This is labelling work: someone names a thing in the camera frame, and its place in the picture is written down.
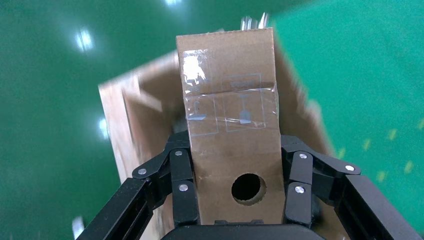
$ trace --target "green floor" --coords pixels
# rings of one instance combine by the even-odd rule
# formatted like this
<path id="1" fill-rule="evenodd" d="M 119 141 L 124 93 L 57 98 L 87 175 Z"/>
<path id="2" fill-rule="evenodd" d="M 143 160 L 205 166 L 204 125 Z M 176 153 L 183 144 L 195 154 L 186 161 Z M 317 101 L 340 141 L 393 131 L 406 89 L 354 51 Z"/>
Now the green floor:
<path id="1" fill-rule="evenodd" d="M 72 239 L 119 186 L 97 85 L 299 0 L 0 1 L 0 239 Z"/>
<path id="2" fill-rule="evenodd" d="M 276 17 L 336 155 L 424 234 L 424 4 L 328 0 Z"/>

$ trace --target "clear packing tape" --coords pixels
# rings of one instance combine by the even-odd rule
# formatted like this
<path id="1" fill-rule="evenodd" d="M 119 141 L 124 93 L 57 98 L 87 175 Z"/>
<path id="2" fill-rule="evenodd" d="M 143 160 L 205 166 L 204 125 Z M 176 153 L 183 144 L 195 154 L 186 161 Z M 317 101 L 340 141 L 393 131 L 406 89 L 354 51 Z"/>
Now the clear packing tape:
<path id="1" fill-rule="evenodd" d="M 279 131 L 275 79 L 263 79 L 260 72 L 214 76 L 217 66 L 213 65 L 222 64 L 214 57 L 208 49 L 182 53 L 181 79 L 190 137 L 265 128 Z"/>

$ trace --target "cardboard box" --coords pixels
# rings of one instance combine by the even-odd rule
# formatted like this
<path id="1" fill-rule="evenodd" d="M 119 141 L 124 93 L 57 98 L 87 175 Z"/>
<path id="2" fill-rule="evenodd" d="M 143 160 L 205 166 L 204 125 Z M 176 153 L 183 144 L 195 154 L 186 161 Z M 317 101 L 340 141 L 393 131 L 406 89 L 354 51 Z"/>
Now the cardboard box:
<path id="1" fill-rule="evenodd" d="M 315 151 L 331 155 L 332 147 L 322 126 L 319 109 L 306 103 L 305 92 L 295 71 L 277 44 L 275 76 L 281 133 L 298 136 Z M 184 115 L 177 52 L 152 60 L 100 84 L 98 88 L 119 177 L 124 182 L 132 176 L 134 168 L 163 150 L 172 133 L 172 122 Z M 162 207 L 154 210 L 141 239 L 160 239 L 174 228 L 171 199 L 169 196 Z M 333 209 L 322 206 L 324 223 L 315 230 L 329 240 L 343 237 L 347 240 Z"/>
<path id="2" fill-rule="evenodd" d="M 273 29 L 177 36 L 176 45 L 202 224 L 281 223 Z"/>

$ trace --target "circular hole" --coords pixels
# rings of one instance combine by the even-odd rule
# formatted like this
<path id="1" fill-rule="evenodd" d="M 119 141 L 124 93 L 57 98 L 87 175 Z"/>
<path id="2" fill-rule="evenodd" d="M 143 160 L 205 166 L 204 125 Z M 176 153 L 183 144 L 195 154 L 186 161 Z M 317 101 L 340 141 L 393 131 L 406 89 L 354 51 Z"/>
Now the circular hole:
<path id="1" fill-rule="evenodd" d="M 239 176 L 231 187 L 231 194 L 234 200 L 245 206 L 252 206 L 259 203 L 267 192 L 267 186 L 262 177 L 246 173 Z"/>

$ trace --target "silver screw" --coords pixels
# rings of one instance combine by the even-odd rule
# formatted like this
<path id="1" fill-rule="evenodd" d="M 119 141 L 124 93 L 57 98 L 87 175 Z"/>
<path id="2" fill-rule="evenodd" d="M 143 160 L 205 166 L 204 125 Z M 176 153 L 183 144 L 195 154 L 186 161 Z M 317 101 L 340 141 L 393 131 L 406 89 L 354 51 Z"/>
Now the silver screw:
<path id="1" fill-rule="evenodd" d="M 185 192 L 185 191 L 187 191 L 187 190 L 189 189 L 189 186 L 187 186 L 187 185 L 185 185 L 185 184 L 181 184 L 181 185 L 178 187 L 178 189 L 179 189 L 181 192 Z"/>
<path id="2" fill-rule="evenodd" d="M 353 166 L 351 166 L 351 165 L 346 165 L 346 166 L 345 166 L 345 168 L 346 168 L 348 171 L 353 171 L 353 170 L 355 170 L 355 168 L 354 168 Z"/>
<path id="3" fill-rule="evenodd" d="M 138 174 L 140 175 L 145 175 L 146 173 L 147 173 L 147 170 L 145 168 L 138 170 Z"/>
<path id="4" fill-rule="evenodd" d="M 297 186 L 294 188 L 294 190 L 296 191 L 296 193 L 298 194 L 303 194 L 305 192 L 305 189 L 301 186 Z"/>

